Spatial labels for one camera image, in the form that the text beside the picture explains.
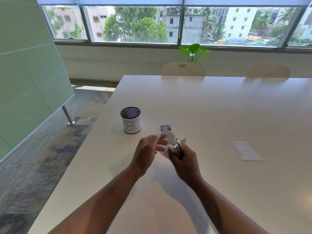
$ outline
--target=mesh pen holder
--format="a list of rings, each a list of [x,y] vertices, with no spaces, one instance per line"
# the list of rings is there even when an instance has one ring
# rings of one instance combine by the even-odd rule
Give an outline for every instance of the mesh pen holder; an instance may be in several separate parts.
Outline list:
[[[128,107],[121,110],[120,115],[124,124],[124,131],[127,134],[135,134],[141,130],[141,111],[136,107]]]

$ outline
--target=white chair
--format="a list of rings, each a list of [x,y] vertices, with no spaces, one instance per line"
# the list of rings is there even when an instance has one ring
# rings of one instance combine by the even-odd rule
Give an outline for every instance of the white chair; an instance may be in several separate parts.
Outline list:
[[[161,75],[205,76],[206,70],[200,64],[185,61],[170,62],[161,69]]]
[[[248,67],[247,77],[290,78],[291,70],[274,63],[255,63]]]

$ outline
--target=potted plant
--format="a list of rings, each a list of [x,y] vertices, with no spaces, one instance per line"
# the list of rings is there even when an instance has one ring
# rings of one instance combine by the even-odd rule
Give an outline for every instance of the potted plant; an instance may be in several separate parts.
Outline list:
[[[198,60],[198,58],[204,53],[204,52],[210,52],[207,49],[201,49],[200,48],[200,44],[198,43],[194,43],[188,47],[180,47],[181,50],[185,51],[185,54],[188,58],[188,62],[194,62],[196,63],[196,61]]]

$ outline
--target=metal leg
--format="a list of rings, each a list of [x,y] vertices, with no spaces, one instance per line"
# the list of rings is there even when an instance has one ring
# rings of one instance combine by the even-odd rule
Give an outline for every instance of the metal leg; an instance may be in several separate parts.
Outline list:
[[[69,125],[69,126],[72,126],[73,124],[75,124],[75,122],[71,119],[71,116],[69,115],[69,113],[68,113],[68,111],[67,111],[65,105],[62,106],[62,109],[63,109],[63,111],[64,111],[64,113],[65,113],[65,115],[66,115],[66,117],[67,117],[67,119],[68,119],[68,121],[69,121],[69,122],[68,122],[68,125]]]

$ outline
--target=green leaf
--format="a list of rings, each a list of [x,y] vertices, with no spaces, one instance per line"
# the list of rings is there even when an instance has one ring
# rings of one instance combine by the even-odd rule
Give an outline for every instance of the green leaf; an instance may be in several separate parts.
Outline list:
[[[188,50],[192,53],[197,53],[200,49],[200,45],[198,43],[194,43],[188,47]]]

